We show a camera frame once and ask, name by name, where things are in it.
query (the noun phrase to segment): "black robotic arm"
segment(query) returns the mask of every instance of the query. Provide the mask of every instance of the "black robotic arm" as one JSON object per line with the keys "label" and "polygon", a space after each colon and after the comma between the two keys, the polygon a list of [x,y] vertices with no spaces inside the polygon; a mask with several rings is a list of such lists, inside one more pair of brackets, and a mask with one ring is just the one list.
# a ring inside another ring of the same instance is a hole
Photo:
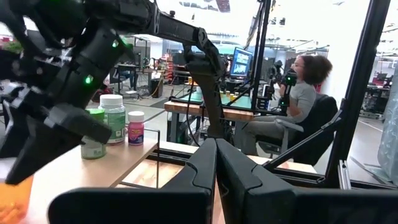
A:
{"label": "black robotic arm", "polygon": [[[84,108],[117,59],[132,54],[118,32],[150,34],[183,44],[187,69],[202,89],[213,138],[231,139],[223,119],[218,80],[225,67],[206,32],[160,12],[148,0],[1,0],[0,21],[24,48],[18,80],[33,80],[10,91],[10,116],[0,158],[16,157],[6,182],[18,184],[89,136],[106,143],[110,130]],[[70,62],[54,63],[25,35],[32,19],[49,47],[72,49]],[[205,54],[190,50],[197,46]]]}

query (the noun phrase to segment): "cable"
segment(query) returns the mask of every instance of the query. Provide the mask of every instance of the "cable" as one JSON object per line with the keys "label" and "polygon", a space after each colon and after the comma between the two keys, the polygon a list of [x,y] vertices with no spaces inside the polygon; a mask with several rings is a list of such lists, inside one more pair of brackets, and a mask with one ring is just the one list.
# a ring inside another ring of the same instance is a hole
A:
{"label": "cable", "polygon": [[197,142],[197,140],[195,139],[195,137],[194,137],[193,134],[192,134],[191,124],[189,123],[189,119],[188,119],[189,104],[190,104],[190,102],[191,102],[191,95],[192,95],[192,90],[193,90],[193,83],[194,83],[194,82],[192,81],[192,83],[191,83],[191,89],[190,89],[190,91],[189,91],[186,116],[187,116],[187,123],[188,123],[188,131],[189,131],[189,134],[191,135],[191,138],[192,138],[192,140],[195,142],[195,144],[196,144],[197,146],[200,146],[199,143]]}

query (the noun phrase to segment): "woman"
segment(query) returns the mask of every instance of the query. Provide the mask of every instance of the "woman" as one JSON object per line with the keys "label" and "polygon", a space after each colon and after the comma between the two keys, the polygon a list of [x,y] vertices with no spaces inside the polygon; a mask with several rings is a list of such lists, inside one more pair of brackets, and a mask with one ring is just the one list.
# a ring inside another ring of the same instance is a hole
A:
{"label": "woman", "polygon": [[[244,128],[242,152],[247,155],[257,155],[256,136],[267,136],[282,139],[284,129],[275,122],[283,119],[291,123],[300,123],[308,116],[317,97],[314,85],[321,84],[328,77],[332,64],[323,56],[304,55],[297,57],[292,65],[297,73],[297,84],[290,90],[290,106],[288,116],[258,116],[248,122]],[[283,95],[286,86],[282,85],[279,94]],[[294,131],[289,133],[289,139],[294,137]]]}

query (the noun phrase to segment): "black office chair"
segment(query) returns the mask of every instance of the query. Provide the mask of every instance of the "black office chair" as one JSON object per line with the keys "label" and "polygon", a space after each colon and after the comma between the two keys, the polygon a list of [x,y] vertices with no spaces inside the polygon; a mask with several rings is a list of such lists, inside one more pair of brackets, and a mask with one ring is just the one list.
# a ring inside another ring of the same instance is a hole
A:
{"label": "black office chair", "polygon": [[[321,129],[323,125],[332,120],[337,111],[336,100],[333,97],[317,94],[315,103],[303,122],[292,124],[286,121],[277,121],[285,128],[283,140],[266,136],[258,136],[256,139],[265,152],[270,154],[281,154],[288,148],[295,146],[300,141],[303,141]],[[291,141],[288,141],[289,129],[296,130],[295,136]],[[293,158],[294,162],[314,166],[333,142],[334,137],[334,132],[323,132],[319,134],[315,139],[312,139],[312,141],[303,146],[305,149]],[[270,146],[274,146],[276,150],[271,151]]]}

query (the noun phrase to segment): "monitor screen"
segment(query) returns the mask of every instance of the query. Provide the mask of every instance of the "monitor screen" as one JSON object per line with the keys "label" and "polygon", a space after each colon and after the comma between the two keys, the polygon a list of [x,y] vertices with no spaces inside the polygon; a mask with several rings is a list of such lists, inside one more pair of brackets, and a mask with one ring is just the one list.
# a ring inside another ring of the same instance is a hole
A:
{"label": "monitor screen", "polygon": [[234,59],[231,64],[231,76],[245,77],[248,75],[253,54],[247,50],[235,48]]}

